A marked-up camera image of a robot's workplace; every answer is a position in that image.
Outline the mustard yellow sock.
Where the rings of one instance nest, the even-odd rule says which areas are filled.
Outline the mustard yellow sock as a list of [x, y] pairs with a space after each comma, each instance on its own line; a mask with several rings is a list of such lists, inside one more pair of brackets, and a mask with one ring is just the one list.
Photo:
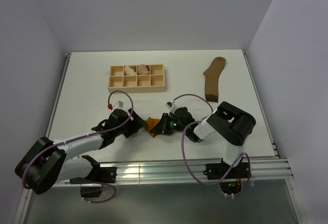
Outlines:
[[151, 136], [151, 137], [155, 137], [157, 136], [157, 134], [155, 133], [151, 133], [151, 130], [157, 126], [157, 124], [160, 122], [160, 119], [157, 118], [151, 118], [149, 117], [147, 120], [147, 125], [145, 126], [145, 130], [146, 132]]

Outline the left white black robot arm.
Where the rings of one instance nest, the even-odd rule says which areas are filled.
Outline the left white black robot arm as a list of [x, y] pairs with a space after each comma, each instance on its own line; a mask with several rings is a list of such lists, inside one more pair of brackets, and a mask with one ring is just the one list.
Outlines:
[[114, 109], [109, 118], [102, 120], [89, 133], [66, 140], [39, 138], [14, 172], [25, 188], [36, 194], [48, 191], [63, 180], [79, 183], [115, 181], [115, 174], [102, 169], [87, 153], [101, 150], [114, 143], [121, 135], [128, 138], [144, 128], [147, 122], [132, 110]]

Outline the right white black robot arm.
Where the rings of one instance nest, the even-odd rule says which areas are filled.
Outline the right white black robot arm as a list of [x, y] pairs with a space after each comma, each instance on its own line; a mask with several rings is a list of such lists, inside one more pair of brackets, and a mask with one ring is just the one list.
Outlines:
[[159, 122], [151, 122], [148, 132], [152, 135], [171, 135], [175, 131], [185, 131], [192, 142], [201, 142], [213, 133], [220, 134], [226, 140], [226, 150], [222, 161], [222, 173], [228, 178], [234, 177], [240, 170], [239, 162], [244, 152], [244, 143], [256, 125], [255, 118], [223, 101], [209, 116], [195, 122], [186, 107], [177, 107], [168, 102], [169, 113], [164, 113]]

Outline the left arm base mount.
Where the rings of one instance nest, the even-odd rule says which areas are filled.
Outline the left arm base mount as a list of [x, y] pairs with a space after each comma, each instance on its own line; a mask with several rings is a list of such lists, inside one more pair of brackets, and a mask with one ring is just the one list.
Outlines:
[[[84, 201], [89, 203], [105, 203], [112, 200], [116, 193], [117, 189], [111, 185], [115, 183], [116, 180], [116, 167], [101, 167], [100, 163], [97, 162], [89, 155], [83, 155], [78, 157], [82, 162], [86, 162], [87, 166], [90, 166], [91, 169], [87, 172], [85, 177], [74, 177], [69, 179], [69, 183], [72, 185], [81, 185], [81, 184], [98, 184], [98, 187], [81, 187], [80, 195]], [[113, 189], [112, 195], [104, 200], [92, 200], [93, 198], [99, 198], [103, 192], [104, 187], [110, 187]]]

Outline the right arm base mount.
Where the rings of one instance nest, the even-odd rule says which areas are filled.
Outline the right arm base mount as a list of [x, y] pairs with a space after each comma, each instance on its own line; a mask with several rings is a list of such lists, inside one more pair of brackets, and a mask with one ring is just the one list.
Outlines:
[[251, 182], [251, 161], [247, 158], [247, 162], [241, 160], [230, 169], [230, 166], [223, 162], [206, 164], [203, 175], [207, 180], [223, 180], [219, 183], [220, 190], [225, 197], [234, 198], [239, 196], [242, 191]]

